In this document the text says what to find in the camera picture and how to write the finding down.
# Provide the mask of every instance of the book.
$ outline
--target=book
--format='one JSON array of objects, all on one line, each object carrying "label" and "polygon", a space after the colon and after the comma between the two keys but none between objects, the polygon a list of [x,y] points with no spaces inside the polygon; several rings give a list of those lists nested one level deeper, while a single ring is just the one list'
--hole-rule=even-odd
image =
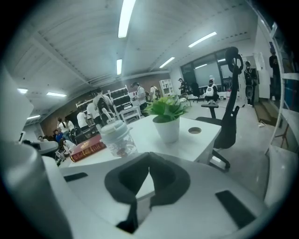
[{"label": "book", "polygon": [[100,142],[101,136],[98,134],[75,147],[73,153],[71,154],[71,160],[77,162],[81,159],[88,157],[100,150],[106,148],[106,145]]}]

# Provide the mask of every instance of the rack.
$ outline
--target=rack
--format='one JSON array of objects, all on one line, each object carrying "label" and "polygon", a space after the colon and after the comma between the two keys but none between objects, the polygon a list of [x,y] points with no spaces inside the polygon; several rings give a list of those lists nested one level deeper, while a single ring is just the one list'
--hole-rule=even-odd
[{"label": "rack", "polygon": [[159,83],[160,83],[163,97],[170,96],[170,95],[174,94],[172,82],[170,79],[160,80]]}]

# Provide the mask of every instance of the fluorescent light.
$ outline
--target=fluorescent light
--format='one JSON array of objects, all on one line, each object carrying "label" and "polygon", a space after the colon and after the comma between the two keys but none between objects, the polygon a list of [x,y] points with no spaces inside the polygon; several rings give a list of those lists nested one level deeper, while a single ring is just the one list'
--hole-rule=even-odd
[{"label": "fluorescent light", "polygon": [[27,93],[28,90],[19,88],[18,91],[22,94],[25,94],[25,93]]},{"label": "fluorescent light", "polygon": [[203,67],[203,66],[206,66],[207,64],[204,64],[204,65],[200,65],[198,67],[195,67],[195,69],[199,68],[199,67]]},{"label": "fluorescent light", "polygon": [[117,75],[121,74],[121,64],[122,64],[122,59],[119,59],[116,61],[116,73]]},{"label": "fluorescent light", "polygon": [[171,62],[174,59],[174,57],[171,57],[170,59],[168,59],[166,62],[164,62],[160,68],[163,68],[164,66],[166,66],[169,62]]},{"label": "fluorescent light", "polygon": [[66,95],[64,95],[64,94],[58,94],[58,93],[52,93],[52,92],[48,92],[47,95],[59,96],[59,97],[66,97]]},{"label": "fluorescent light", "polygon": [[31,116],[29,118],[27,118],[28,120],[31,120],[31,119],[35,119],[35,118],[38,118],[38,117],[41,117],[40,115],[35,115],[35,116]]},{"label": "fluorescent light", "polygon": [[200,38],[200,39],[197,40],[196,42],[193,42],[193,43],[192,43],[191,45],[189,45],[188,47],[190,47],[190,48],[191,48],[191,47],[194,47],[196,44],[198,44],[198,43],[204,41],[205,39],[208,39],[209,37],[214,36],[214,35],[217,35],[217,33],[216,33],[216,32],[212,32],[212,33],[210,33],[209,35],[206,35],[206,36]]},{"label": "fluorescent light", "polygon": [[127,36],[129,22],[130,22],[135,1],[136,0],[123,0],[120,25],[118,28],[118,38],[123,38]]}]

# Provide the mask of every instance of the black chair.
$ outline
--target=black chair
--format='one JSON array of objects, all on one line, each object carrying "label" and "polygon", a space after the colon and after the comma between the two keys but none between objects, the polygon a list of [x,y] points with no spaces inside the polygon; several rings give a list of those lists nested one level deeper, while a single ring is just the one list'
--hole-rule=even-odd
[{"label": "black chair", "polygon": [[[235,139],[236,139],[236,117],[239,111],[239,107],[237,106],[234,109],[235,100],[237,97],[237,91],[238,91],[238,75],[241,74],[243,69],[243,61],[241,56],[238,54],[238,49],[236,47],[231,47],[227,49],[225,53],[225,59],[229,63],[228,67],[229,70],[233,73],[233,83],[231,88],[231,94],[228,100],[228,104],[226,106],[226,110],[224,113],[224,116],[222,120],[216,119],[215,116],[215,108],[218,108],[216,104],[205,104],[202,105],[202,107],[208,107],[211,111],[212,118],[207,117],[198,117],[196,120],[203,121],[206,123],[214,124],[214,125],[220,125],[221,126],[221,132],[218,135],[218,137],[215,140],[214,148],[230,148],[234,145]],[[237,66],[237,59],[241,61],[240,68]],[[212,151],[212,155],[219,158],[221,161],[225,163],[225,168],[230,168],[230,163],[222,157],[218,152],[215,150]]]},{"label": "black chair", "polygon": [[194,101],[197,101],[197,102],[198,102],[198,101],[200,100],[199,97],[200,97],[201,95],[203,95],[203,93],[200,92],[199,87],[198,87],[198,84],[197,84],[196,82],[195,82],[195,83],[192,83],[192,85],[191,85],[191,89],[192,89],[193,95],[197,97],[197,99],[194,99],[193,102],[194,102]]}]

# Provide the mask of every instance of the bag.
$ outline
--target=bag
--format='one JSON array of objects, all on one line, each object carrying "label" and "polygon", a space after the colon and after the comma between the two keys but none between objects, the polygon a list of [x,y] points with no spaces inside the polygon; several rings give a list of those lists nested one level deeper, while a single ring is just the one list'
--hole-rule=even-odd
[{"label": "bag", "polygon": [[145,91],[145,100],[146,102],[150,102],[150,93],[148,91]]},{"label": "bag", "polygon": [[155,87],[155,86],[154,86],[154,88],[155,88],[155,90],[156,90],[156,93],[155,93],[155,95],[157,96],[157,98],[158,98],[158,99],[160,99],[160,98],[161,98],[160,91],[158,90],[158,88],[157,88],[157,87]]}]

